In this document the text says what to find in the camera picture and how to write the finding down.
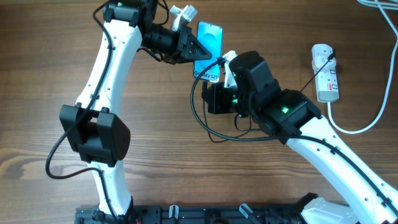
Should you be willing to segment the blue screen smartphone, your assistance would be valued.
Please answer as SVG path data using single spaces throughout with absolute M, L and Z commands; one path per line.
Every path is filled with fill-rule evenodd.
M 216 24 L 199 21 L 197 25 L 197 39 L 211 54 L 208 60 L 197 60 L 193 64 L 193 77 L 196 78 L 206 67 L 221 57 L 223 44 L 223 28 Z

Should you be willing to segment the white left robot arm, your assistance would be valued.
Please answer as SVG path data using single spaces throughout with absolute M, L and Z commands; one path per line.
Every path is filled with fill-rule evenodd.
M 103 38 L 91 75 L 73 106 L 63 106 L 63 138 L 95 175 L 101 222 L 125 223 L 133 213 L 123 160 L 131 133 L 119 118 L 121 98 L 135 55 L 145 51 L 175 65 L 209 59 L 210 51 L 192 34 L 197 10 L 167 9 L 171 28 L 155 22 L 158 1 L 108 1 L 101 6 Z

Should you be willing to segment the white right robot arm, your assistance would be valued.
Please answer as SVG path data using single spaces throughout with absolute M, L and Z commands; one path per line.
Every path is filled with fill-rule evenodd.
M 233 85 L 213 83 L 201 97 L 213 114 L 250 116 L 265 133 L 252 142 L 278 140 L 321 173 L 360 223 L 397 223 L 397 189 L 385 183 L 336 134 L 303 93 L 281 89 L 256 51 L 230 51 L 204 71 L 221 67 Z

